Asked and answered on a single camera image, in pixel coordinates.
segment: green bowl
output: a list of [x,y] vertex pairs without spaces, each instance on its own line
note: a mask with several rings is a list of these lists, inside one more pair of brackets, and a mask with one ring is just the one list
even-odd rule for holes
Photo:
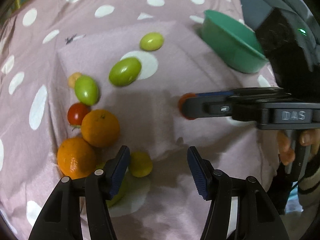
[[223,13],[207,10],[204,14],[202,39],[231,68],[256,73],[268,62],[253,31]]

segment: bowl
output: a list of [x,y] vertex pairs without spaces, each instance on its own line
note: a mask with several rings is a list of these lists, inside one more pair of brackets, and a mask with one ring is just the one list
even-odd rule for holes
[[206,10],[202,39],[231,68],[256,73],[267,62],[255,33],[223,13]]

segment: black device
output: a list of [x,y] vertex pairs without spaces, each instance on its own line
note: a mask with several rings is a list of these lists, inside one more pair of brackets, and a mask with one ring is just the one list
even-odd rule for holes
[[[255,177],[231,178],[203,160],[195,147],[188,149],[187,160],[199,194],[211,201],[201,240],[226,240],[233,196],[238,197],[234,240],[289,240],[276,208]],[[63,177],[42,208],[29,240],[83,240],[81,196],[85,196],[91,240],[117,240],[106,200],[118,193],[129,161],[129,148],[122,146],[102,170],[87,178]]]
[[320,66],[300,18],[274,8],[256,30],[281,88],[241,88],[201,93],[184,101],[181,112],[189,118],[231,116],[255,121],[261,130],[285,130],[296,158],[285,168],[291,182],[303,178],[310,147],[299,143],[303,130],[320,128]]

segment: polka dot tablecloth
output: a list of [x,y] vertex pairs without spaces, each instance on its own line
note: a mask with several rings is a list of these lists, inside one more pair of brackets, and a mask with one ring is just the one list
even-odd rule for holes
[[[97,81],[101,98],[93,108],[119,119],[121,137],[101,160],[127,145],[148,152],[154,163],[148,177],[128,175],[126,196],[110,208],[119,240],[200,238],[210,203],[197,194],[188,169],[191,145],[214,168],[256,176],[269,187],[277,168],[274,132],[231,118],[188,121],[177,109],[187,92],[276,85],[270,66],[238,73],[199,38],[206,9],[243,23],[240,0],[33,0],[6,22],[0,32],[0,211],[19,240],[28,239],[62,177],[57,148],[79,133],[66,120],[77,101],[67,84],[74,72]],[[158,51],[140,51],[148,32],[164,36]],[[142,63],[138,80],[113,87],[111,67],[131,56]],[[81,209],[84,239],[90,239],[83,199]]]

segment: red tomato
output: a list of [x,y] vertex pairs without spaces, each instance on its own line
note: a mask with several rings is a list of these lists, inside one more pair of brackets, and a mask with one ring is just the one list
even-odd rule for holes
[[71,125],[81,125],[84,117],[90,112],[83,103],[73,104],[68,111],[68,121]]

